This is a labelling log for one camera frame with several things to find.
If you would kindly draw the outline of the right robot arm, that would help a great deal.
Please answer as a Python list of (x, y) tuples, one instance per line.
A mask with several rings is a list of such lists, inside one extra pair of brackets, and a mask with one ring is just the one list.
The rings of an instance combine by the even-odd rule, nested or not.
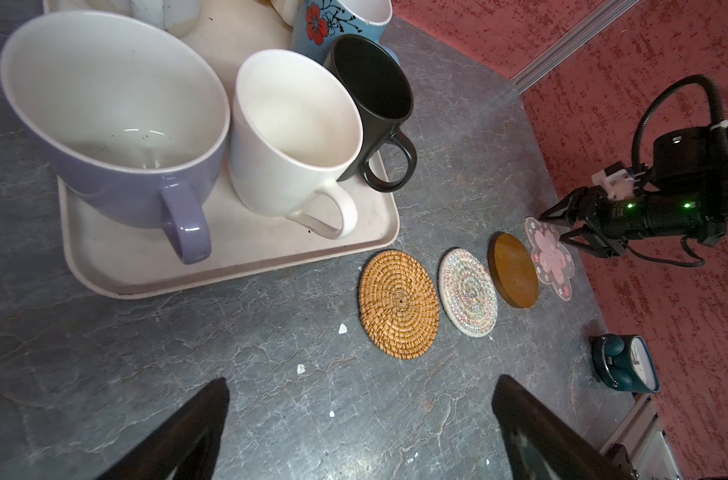
[[(693, 84), (705, 91), (709, 124), (658, 137), (653, 165), (642, 163), (649, 120), (676, 91)], [(580, 187), (543, 212), (540, 221), (566, 227), (561, 242), (597, 258), (621, 257), (630, 251), (631, 241), (677, 236), (691, 258), (686, 267), (703, 266), (689, 240), (714, 247), (728, 232), (728, 120), (718, 86), (696, 74), (658, 95), (635, 130), (631, 163), (631, 197), (613, 200), (600, 186)]]

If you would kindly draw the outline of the woven rattan coaster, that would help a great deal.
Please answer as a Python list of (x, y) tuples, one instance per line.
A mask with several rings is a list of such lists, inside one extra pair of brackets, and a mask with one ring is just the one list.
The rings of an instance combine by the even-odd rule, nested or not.
[(363, 269), (359, 285), (361, 323), (373, 343), (402, 360), (425, 354), (440, 322), (436, 288), (411, 255), (386, 250)]

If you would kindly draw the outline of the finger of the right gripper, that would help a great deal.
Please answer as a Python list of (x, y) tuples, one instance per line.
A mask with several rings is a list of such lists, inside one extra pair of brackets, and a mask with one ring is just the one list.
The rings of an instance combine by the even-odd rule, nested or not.
[(608, 239), (593, 230), (572, 230), (561, 234), (559, 241), (602, 259), (622, 257), (627, 251), (627, 245), (622, 241)]
[(544, 211), (538, 220), (541, 223), (572, 227), (584, 217), (582, 214), (582, 202), (586, 197), (586, 188), (574, 189), (555, 206)]

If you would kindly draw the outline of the white braided coaster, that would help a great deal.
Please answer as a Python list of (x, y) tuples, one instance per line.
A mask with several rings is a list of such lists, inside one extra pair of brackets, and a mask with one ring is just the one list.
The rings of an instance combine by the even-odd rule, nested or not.
[(491, 333), (498, 318), (497, 292), (480, 260), (462, 248), (449, 250), (438, 282), (444, 310), (460, 332), (474, 338)]

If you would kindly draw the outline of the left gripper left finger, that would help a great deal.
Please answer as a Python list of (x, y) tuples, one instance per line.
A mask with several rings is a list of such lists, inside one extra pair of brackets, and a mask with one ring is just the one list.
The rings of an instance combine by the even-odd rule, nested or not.
[(102, 479), (210, 479), (230, 401), (226, 379), (206, 384)]

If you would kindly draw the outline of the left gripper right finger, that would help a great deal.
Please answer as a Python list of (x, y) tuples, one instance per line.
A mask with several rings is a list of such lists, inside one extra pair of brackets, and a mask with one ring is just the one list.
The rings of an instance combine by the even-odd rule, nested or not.
[(513, 377), (499, 377), (492, 409), (515, 479), (630, 479)]

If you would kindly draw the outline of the brown wooden coaster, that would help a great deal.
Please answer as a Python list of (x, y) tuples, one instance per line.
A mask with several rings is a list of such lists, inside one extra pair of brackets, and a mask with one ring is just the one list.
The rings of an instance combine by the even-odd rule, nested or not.
[(496, 232), (487, 257), (492, 280), (502, 298), (514, 308), (533, 307), (539, 297), (539, 280), (524, 244), (509, 233)]

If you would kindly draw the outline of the pink flower coaster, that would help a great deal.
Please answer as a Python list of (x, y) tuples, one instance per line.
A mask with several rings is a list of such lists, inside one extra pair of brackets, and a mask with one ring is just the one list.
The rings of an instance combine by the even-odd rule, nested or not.
[(560, 242), (560, 232), (554, 225), (541, 223), (534, 217), (524, 220), (524, 231), (539, 281), (552, 286), (563, 301), (570, 301), (571, 279), (576, 268), (569, 250)]

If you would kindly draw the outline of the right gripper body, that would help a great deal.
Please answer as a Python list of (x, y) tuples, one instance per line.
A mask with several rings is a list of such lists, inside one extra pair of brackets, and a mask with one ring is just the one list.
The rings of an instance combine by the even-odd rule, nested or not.
[(701, 242), (709, 234), (709, 196), (701, 185), (635, 194), (633, 175), (620, 164), (593, 174), (591, 181), (576, 230), (593, 230), (622, 241), (626, 252), (632, 250), (632, 240), (679, 236), (689, 255), (693, 251), (688, 241)]

